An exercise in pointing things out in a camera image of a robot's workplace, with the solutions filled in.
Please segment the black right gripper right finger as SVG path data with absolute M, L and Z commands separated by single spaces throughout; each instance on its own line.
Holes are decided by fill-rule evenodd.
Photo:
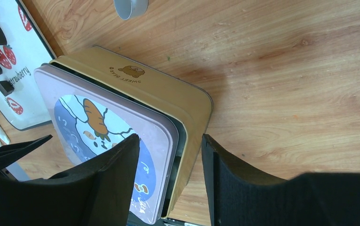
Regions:
M 360 173 L 303 173 L 285 180 L 202 137 L 213 226 L 360 226 Z

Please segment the dark chocolate block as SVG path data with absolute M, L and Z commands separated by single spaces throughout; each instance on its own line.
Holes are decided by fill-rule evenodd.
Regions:
M 0 92 L 3 96 L 8 96 L 14 91 L 14 86 L 9 81 L 0 81 Z

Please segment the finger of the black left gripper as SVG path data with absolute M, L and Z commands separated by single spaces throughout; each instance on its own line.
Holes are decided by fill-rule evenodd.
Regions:
M 52 135 L 47 135 L 33 141 L 4 145 L 0 147 L 0 171 L 7 166 L 31 153 L 44 143 L 52 139 Z

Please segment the yellow tin box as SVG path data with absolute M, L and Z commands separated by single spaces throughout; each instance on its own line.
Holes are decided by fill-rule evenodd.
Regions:
M 60 56 L 46 65 L 84 75 L 104 87 L 169 117 L 179 132 L 179 146 L 167 194 L 169 216 L 186 187 L 213 111 L 203 89 L 99 46 Z

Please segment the strawberry print tray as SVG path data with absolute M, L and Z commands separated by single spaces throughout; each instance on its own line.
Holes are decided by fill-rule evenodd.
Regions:
M 6 97 L 0 92 L 0 112 L 18 130 L 49 123 L 33 72 L 56 54 L 21 0 L 0 0 L 0 28 L 8 42 L 0 46 L 0 81 L 14 86 Z

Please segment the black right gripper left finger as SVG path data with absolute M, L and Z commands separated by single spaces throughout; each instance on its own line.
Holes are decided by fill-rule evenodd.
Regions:
M 48 179 L 0 171 L 0 226 L 124 226 L 139 159 L 131 134 L 104 153 Z

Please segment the metal tongs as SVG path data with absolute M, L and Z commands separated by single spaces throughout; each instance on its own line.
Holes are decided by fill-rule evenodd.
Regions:
M 145 14 L 149 0 L 113 0 L 115 10 L 122 20 Z

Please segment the silver tin lid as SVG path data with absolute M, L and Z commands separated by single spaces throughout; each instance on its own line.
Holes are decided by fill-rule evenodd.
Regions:
M 139 136 L 139 160 L 130 212 L 155 224 L 166 210 L 179 132 L 167 116 L 142 106 L 84 75 L 52 65 L 34 79 L 67 157 L 75 165 Z

